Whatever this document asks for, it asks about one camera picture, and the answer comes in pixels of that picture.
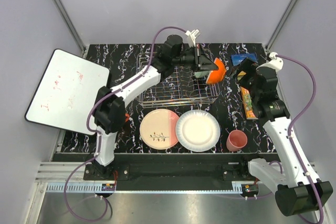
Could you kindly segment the green ceramic bowl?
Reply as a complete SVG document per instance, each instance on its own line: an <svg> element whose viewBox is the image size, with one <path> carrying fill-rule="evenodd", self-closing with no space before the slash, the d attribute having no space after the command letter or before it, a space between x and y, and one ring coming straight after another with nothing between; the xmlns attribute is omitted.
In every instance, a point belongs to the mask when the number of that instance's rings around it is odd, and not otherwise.
<svg viewBox="0 0 336 224"><path fill-rule="evenodd" d="M210 71L199 71L199 72L195 72L194 76L195 78L206 78L209 75Z"/></svg>

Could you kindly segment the pink cream floral plate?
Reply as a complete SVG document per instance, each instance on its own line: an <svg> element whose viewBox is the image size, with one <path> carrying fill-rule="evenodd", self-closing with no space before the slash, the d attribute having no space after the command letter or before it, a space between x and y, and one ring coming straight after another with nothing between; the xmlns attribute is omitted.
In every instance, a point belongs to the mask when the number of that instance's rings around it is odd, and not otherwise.
<svg viewBox="0 0 336 224"><path fill-rule="evenodd" d="M155 150L165 150L178 143L175 127L179 116L168 109L148 113L140 124L142 141Z"/></svg>

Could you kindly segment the white scalloped plate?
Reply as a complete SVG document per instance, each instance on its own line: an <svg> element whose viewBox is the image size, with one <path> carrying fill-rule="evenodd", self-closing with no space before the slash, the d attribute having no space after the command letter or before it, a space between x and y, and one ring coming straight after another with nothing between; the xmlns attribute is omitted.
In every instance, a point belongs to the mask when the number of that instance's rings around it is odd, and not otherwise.
<svg viewBox="0 0 336 224"><path fill-rule="evenodd" d="M179 143L189 151L204 152L217 144L221 128L210 113L190 110L178 119L175 133Z"/></svg>

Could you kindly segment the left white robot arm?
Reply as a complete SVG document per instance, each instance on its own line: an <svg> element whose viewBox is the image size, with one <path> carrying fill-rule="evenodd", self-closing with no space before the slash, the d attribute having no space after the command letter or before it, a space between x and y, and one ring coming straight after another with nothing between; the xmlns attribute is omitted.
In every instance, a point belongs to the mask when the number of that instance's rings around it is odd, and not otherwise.
<svg viewBox="0 0 336 224"><path fill-rule="evenodd" d="M97 133L95 174L103 180L113 175L114 144L126 120L126 107L138 95L164 81L176 67L189 67L193 72L209 73L219 67L196 42L199 30L186 31L187 46L179 35L169 35L166 41L151 52L147 64L136 75L122 84L99 89L90 115L94 118Z"/></svg>

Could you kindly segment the orange and white bowl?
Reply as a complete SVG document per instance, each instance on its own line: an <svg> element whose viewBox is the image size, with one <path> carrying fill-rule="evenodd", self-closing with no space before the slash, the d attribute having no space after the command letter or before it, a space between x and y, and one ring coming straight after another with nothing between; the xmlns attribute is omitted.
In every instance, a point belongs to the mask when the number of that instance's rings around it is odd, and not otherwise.
<svg viewBox="0 0 336 224"><path fill-rule="evenodd" d="M218 66L218 69L210 71L206 79L206 84L216 84L224 79L226 74L226 67L224 63L219 58L215 58L214 64Z"/></svg>

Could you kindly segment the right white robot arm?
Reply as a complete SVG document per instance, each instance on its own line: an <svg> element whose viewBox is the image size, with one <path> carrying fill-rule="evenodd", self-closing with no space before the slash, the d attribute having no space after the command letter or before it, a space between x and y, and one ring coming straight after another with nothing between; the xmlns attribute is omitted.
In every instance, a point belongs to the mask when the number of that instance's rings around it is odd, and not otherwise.
<svg viewBox="0 0 336 224"><path fill-rule="evenodd" d="M323 222L323 206L333 193L329 181L322 181L307 160L293 130L295 120L291 119L285 103L278 97L277 73L283 67L283 56L259 65L251 59L244 59L235 66L230 77L249 91L254 115L271 138L281 165L281 174L265 159L255 158L238 167L244 180L258 178L274 194L276 204L284 216L300 215L319 211Z"/></svg>

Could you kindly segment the metal wire dish rack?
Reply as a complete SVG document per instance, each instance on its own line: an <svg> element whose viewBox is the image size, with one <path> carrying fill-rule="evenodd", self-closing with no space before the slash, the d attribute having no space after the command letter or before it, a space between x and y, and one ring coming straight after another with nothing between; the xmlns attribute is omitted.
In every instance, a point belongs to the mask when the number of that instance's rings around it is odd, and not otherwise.
<svg viewBox="0 0 336 224"><path fill-rule="evenodd" d="M207 84L206 77L196 78L190 68L176 67L163 82L142 92L136 99L143 108L214 103L219 84Z"/></svg>

